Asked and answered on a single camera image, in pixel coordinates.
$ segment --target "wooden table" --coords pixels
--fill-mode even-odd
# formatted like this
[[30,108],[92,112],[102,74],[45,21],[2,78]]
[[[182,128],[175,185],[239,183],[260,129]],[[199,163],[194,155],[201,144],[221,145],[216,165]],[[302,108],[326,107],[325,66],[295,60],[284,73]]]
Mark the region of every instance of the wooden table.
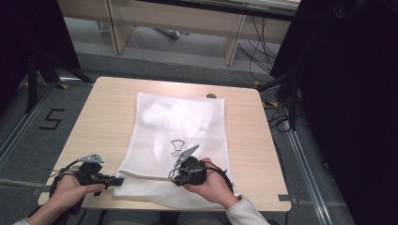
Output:
[[[138,92],[203,98],[214,94],[224,98],[229,156],[237,192],[248,196],[258,211],[286,212],[290,209],[290,202],[279,200],[279,195],[287,195],[287,190],[267,118],[254,89],[101,77],[97,79],[54,169],[67,166],[76,158],[99,153],[105,160],[101,172],[116,175],[128,149]],[[48,193],[43,192],[38,203],[47,200]],[[88,194],[83,207],[173,210],[140,198],[115,197],[111,187],[103,190],[99,197]]]

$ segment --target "person's right hand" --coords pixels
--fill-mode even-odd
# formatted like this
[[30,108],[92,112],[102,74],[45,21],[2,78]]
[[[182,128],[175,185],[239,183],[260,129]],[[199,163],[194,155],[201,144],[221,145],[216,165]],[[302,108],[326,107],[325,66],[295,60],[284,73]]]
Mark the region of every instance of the person's right hand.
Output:
[[[207,167],[215,168],[211,164],[210,158],[206,157],[202,161],[205,162]],[[184,185],[184,188],[201,195],[211,203],[221,204],[225,209],[239,202],[239,199],[231,192],[222,176],[212,170],[207,170],[207,179],[203,185]]]

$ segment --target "floor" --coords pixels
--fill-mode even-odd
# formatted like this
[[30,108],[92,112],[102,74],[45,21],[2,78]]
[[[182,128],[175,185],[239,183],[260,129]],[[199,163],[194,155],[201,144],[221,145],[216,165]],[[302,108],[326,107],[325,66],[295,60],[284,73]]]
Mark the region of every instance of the floor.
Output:
[[[98,76],[100,74],[111,75],[117,74],[118,76],[123,76],[123,74],[128,74],[129,72],[150,74],[150,69],[155,65],[161,64],[166,66],[173,66],[176,69],[185,69],[184,71],[190,71],[190,68],[197,71],[203,71],[204,77],[208,71],[212,72],[212,77],[210,80],[214,81],[225,81],[226,85],[236,85],[248,88],[254,88],[253,81],[259,81],[260,83],[266,83],[272,80],[272,77],[267,75],[267,73],[257,66],[255,63],[251,63],[248,57],[240,49],[237,50],[235,60],[232,66],[227,66],[224,60],[222,37],[212,37],[204,36],[198,34],[183,34],[181,33],[180,38],[175,40],[168,38],[161,32],[146,27],[135,27],[131,35],[131,39],[127,45],[127,48],[122,54],[116,55],[113,52],[112,41],[109,32],[103,27],[99,27],[99,24],[91,21],[81,21],[76,19],[66,18],[66,23],[68,30],[75,47],[75,51],[80,56],[79,60],[82,64],[82,70],[87,71],[92,76]],[[242,48],[249,53],[253,52],[253,45],[256,45],[256,41],[250,43],[247,40],[240,40],[239,44]],[[268,44],[268,48],[271,52],[277,54],[280,45],[278,44]],[[117,65],[101,65],[100,63],[86,63],[85,60],[88,55],[90,57],[97,57],[98,60],[102,60],[103,57],[112,58]],[[264,55],[260,52],[256,52],[254,57],[258,58],[261,62],[265,62],[266,59]],[[126,65],[129,62],[145,62],[143,66],[138,67],[137,65],[130,66]],[[179,78],[175,79],[189,79],[179,75]],[[78,92],[79,95],[88,96],[88,88],[78,88],[73,87],[72,91]],[[267,94],[262,96],[264,101],[274,101],[273,94],[277,91],[277,87],[269,90]],[[26,90],[22,89],[16,96],[16,102],[24,102]],[[53,103],[52,107],[71,107],[73,109],[74,115],[71,117],[77,118],[78,112],[83,107],[84,102],[78,99],[71,99],[70,101],[76,102],[73,106],[62,106],[60,105],[60,98],[70,98],[64,97],[62,91],[55,90],[56,94],[51,94],[49,96]],[[1,141],[4,142],[10,130],[18,124],[19,119],[22,116],[24,104],[13,104],[10,110],[0,117],[0,125],[2,130],[0,132]],[[296,142],[299,143],[299,149],[294,149],[292,147],[292,137],[287,135],[286,132],[281,132],[284,123],[280,123],[277,126],[275,122],[277,120],[272,120],[275,117],[281,115],[280,110],[275,110],[272,107],[265,107],[266,115],[270,126],[272,127],[271,133],[276,142],[277,149],[281,154],[281,162],[283,166],[283,171],[285,174],[286,186],[289,191],[289,195],[292,201],[292,210],[288,214],[281,213],[265,213],[266,218],[272,218],[277,220],[280,224],[344,224],[350,225],[354,224],[349,211],[346,208],[343,198],[340,195],[338,188],[336,187],[332,176],[329,171],[323,165],[323,158],[320,150],[316,145],[316,140],[314,140],[311,129],[308,124],[306,124],[305,117],[298,120],[298,130],[297,133],[293,135],[298,135]],[[73,127],[73,121],[68,123],[67,129]],[[57,142],[44,139],[43,144],[50,145],[51,147],[61,148],[62,143],[64,143],[65,137],[60,138]],[[28,137],[25,137],[20,144],[26,144],[25,148],[29,147]],[[13,153],[8,160],[9,162],[18,160],[21,156],[18,153]],[[18,170],[16,168],[23,167],[23,165],[5,165],[0,171],[0,189],[3,194],[0,194],[2,198],[1,208],[8,205],[14,205],[12,209],[8,209],[9,212],[15,212],[14,215],[7,215],[6,213],[0,213],[0,223],[2,221],[15,221],[17,218],[21,217],[21,213],[16,213],[18,207],[21,203],[29,210],[29,208],[35,207],[35,200],[37,195],[35,191],[37,190],[34,186],[40,185],[42,181],[40,179],[32,178],[35,176],[33,174],[22,174],[19,172],[14,176],[10,176],[7,173],[10,168],[12,170]],[[7,181],[11,180],[13,185],[7,184]],[[23,181],[21,185],[15,186],[16,181]],[[322,205],[319,205],[314,198],[321,198]],[[323,206],[327,209],[326,212],[322,212],[319,206]],[[93,224],[99,216],[98,211],[88,210],[87,215],[85,215],[83,224]],[[77,219],[71,220],[69,224],[77,223]]]

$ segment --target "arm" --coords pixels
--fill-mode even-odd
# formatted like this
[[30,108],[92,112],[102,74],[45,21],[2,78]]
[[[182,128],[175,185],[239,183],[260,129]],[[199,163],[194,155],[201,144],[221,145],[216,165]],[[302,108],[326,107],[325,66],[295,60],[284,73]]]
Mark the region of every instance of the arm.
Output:
[[65,175],[58,184],[54,195],[39,210],[25,221],[16,224],[44,225],[52,224],[62,213],[90,192],[101,191],[104,185],[81,186],[74,175]]
[[[204,158],[202,161],[211,162],[209,158]],[[203,185],[185,185],[184,188],[201,195],[211,203],[222,205],[232,224],[268,224],[249,199],[243,197],[240,200],[231,192],[223,178],[214,171],[207,170],[207,180]]]

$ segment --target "gray carpet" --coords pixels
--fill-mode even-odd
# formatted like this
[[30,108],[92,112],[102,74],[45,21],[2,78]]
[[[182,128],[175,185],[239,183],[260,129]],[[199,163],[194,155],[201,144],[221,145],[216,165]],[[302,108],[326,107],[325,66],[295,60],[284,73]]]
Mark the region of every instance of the gray carpet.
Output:
[[[124,59],[109,56],[78,54],[82,65],[82,71],[92,78],[98,76],[115,76],[146,80],[170,81],[181,83],[204,83],[225,86],[237,86],[251,88],[257,81],[249,72],[223,70],[228,74],[238,76],[231,77],[211,69],[195,67],[173,67],[164,64],[153,64],[147,61]],[[63,70],[59,70],[61,76],[69,76]],[[78,115],[84,106],[91,87],[81,85],[82,82],[72,84],[68,89],[54,89],[45,99],[38,114],[30,124],[23,138],[0,168],[0,178],[44,184],[52,173],[52,168],[73,128]],[[261,98],[273,101],[276,89],[263,93]],[[3,142],[10,131],[23,116],[27,98],[26,87],[22,88],[10,103],[6,111],[0,114],[0,141]],[[62,122],[55,130],[40,129],[51,127],[54,122],[46,122],[45,118],[51,109],[63,109],[64,112],[54,112],[52,118],[61,119]],[[266,110],[268,119],[275,113],[274,110]],[[306,157],[313,170],[321,193],[327,203],[333,224],[354,224],[344,204],[338,188],[336,187],[329,171],[322,167],[322,154],[313,138],[311,129],[305,126],[305,118],[298,120],[298,135]],[[319,224],[319,219],[305,182],[302,178],[295,154],[292,151],[287,134],[271,130],[272,136],[280,149],[286,185],[290,197],[293,200],[292,209],[288,213],[288,224]],[[12,224],[27,217],[29,212],[37,205],[38,195],[33,193],[31,187],[10,187],[0,185],[0,224]],[[83,224],[94,224],[99,217],[99,212],[88,210]],[[266,218],[285,223],[283,213],[264,213]],[[73,218],[69,224],[75,224],[77,218]]]

